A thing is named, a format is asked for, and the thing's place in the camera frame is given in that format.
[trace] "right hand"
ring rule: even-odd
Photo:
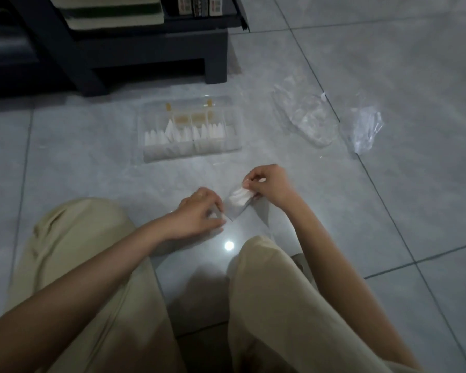
[[[245,176],[243,187],[267,198],[275,206],[285,209],[297,195],[288,180],[285,169],[277,164],[258,166]]]

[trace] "forearm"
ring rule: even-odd
[[[298,195],[288,204],[285,212],[324,299],[379,357],[419,369],[366,282],[336,247],[309,206]]]
[[[55,358],[165,238],[157,219],[60,277],[0,318],[0,371]]]

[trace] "khaki trousers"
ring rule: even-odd
[[[7,309],[134,229],[109,200],[78,199],[55,208],[34,228],[14,272]],[[247,241],[238,256],[228,340],[235,372],[415,371],[379,359],[266,237]],[[43,371],[185,371],[150,259]]]

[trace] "left hand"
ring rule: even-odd
[[[163,217],[169,239],[193,237],[220,228],[226,221],[209,218],[213,204],[224,212],[223,201],[211,189],[200,187],[190,197],[181,200],[174,212]]]

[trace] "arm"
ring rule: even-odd
[[[201,188],[178,209],[138,228],[0,318],[0,372],[32,371],[53,361],[154,248],[224,224],[207,219],[221,199]]]
[[[286,213],[319,292],[354,332],[382,359],[420,370],[366,282],[337,248],[311,208],[292,189],[285,170],[278,165],[261,166],[245,179],[246,188],[266,196]]]

